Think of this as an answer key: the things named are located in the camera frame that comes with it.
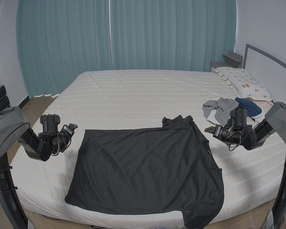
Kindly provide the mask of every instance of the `pillowcase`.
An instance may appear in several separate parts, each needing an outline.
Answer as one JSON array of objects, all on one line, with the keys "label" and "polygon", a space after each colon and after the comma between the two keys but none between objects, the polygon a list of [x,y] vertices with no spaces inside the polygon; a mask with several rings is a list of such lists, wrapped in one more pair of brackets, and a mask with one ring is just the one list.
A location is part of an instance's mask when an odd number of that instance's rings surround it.
[{"label": "pillowcase", "polygon": [[219,67],[213,71],[227,82],[239,98],[272,101],[270,93],[243,68]]}]

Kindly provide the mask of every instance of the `baseboard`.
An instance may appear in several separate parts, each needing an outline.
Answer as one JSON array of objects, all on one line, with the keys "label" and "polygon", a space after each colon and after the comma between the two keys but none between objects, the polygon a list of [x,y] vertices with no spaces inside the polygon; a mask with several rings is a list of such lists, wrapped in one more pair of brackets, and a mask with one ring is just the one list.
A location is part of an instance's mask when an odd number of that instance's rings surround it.
[{"label": "baseboard", "polygon": [[27,96],[26,98],[24,98],[24,100],[19,104],[20,109],[23,108],[23,106],[25,106],[25,104],[29,101],[29,96]]}]

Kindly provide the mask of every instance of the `curtain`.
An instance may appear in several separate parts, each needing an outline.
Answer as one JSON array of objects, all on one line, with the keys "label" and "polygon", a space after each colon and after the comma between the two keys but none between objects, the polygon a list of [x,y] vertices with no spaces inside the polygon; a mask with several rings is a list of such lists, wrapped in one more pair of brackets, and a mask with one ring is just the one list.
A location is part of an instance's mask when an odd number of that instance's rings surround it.
[{"label": "curtain", "polygon": [[110,0],[114,69],[210,71],[234,50],[236,0]]},{"label": "curtain", "polygon": [[17,46],[30,98],[112,69],[108,0],[19,0]]}]

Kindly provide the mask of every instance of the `pile of clothes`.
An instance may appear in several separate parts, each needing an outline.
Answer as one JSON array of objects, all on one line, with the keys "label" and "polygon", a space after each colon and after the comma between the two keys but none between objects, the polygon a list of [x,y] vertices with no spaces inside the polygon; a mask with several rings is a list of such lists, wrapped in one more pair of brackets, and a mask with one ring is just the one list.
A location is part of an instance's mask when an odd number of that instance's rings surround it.
[{"label": "pile of clothes", "polygon": [[219,98],[219,100],[209,100],[202,105],[205,118],[221,126],[225,126],[230,119],[230,112],[236,109],[239,104],[246,109],[247,115],[251,117],[255,123],[260,123],[264,117],[264,110],[256,105],[252,100],[247,98]]}]

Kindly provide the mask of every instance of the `black t-shirt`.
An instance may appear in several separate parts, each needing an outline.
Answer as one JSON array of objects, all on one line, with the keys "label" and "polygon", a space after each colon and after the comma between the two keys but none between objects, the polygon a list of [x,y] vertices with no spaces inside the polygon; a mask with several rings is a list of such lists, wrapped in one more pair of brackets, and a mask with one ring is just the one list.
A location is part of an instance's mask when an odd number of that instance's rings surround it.
[{"label": "black t-shirt", "polygon": [[193,118],[162,128],[86,130],[66,203],[106,214],[181,211],[204,228],[224,201],[222,170]]}]

